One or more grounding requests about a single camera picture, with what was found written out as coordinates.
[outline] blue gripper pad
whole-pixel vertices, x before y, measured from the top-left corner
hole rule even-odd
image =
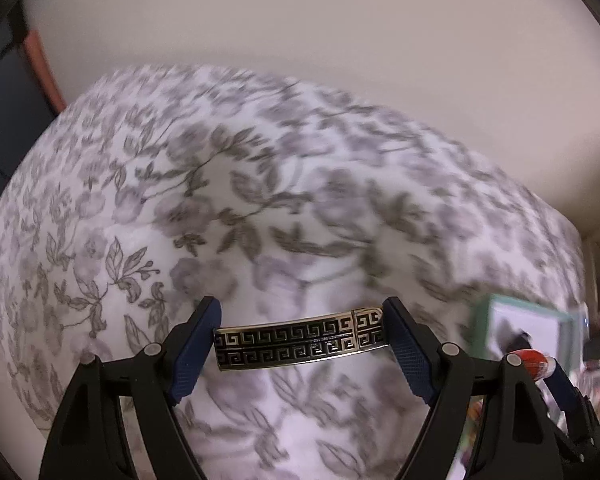
[[[544,380],[544,384],[549,388],[555,403],[562,411],[572,412],[578,407],[578,393],[557,362],[554,373]]]
[[[407,322],[397,311],[397,308],[404,307],[401,304],[395,305],[394,301],[397,301],[397,298],[389,298],[382,304],[384,334],[411,391],[431,407],[438,396],[432,382],[431,362],[416,342]]]
[[[189,330],[186,327],[189,324],[193,324],[194,328],[173,363],[173,381],[169,395],[174,404],[179,403],[182,397],[188,396],[193,391],[206,356],[211,350],[214,329],[220,326],[221,320],[220,302],[216,298],[208,298],[208,300],[204,298],[191,318],[182,325],[184,330]]]

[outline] bed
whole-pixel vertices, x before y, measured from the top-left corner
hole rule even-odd
[[[224,326],[401,298],[467,347],[501,293],[583,301],[580,236],[483,156],[403,114],[215,66],[106,75],[0,199],[0,354],[41,431],[85,354],[131,356],[205,294]],[[133,407],[126,429],[153,473]],[[176,408],[209,478],[392,478],[426,416],[389,351],[220,373]]]

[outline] bracelet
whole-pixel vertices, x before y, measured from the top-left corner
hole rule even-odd
[[[387,346],[382,307],[309,317],[287,323],[214,330],[221,370],[297,365]]]

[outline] metal bracelet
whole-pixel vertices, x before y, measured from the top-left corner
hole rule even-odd
[[[221,370],[297,365],[387,346],[382,307],[358,308],[281,324],[214,330]]]

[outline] screw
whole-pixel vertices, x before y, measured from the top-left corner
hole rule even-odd
[[[511,366],[520,366],[522,364],[522,359],[520,359],[519,355],[507,354],[507,363]]]
[[[454,343],[444,343],[442,345],[442,351],[446,354],[446,355],[458,355],[460,353],[460,349],[458,348],[458,345],[454,344]]]
[[[144,353],[149,356],[158,355],[161,351],[162,346],[160,345],[160,343],[149,343],[147,346],[144,347]]]

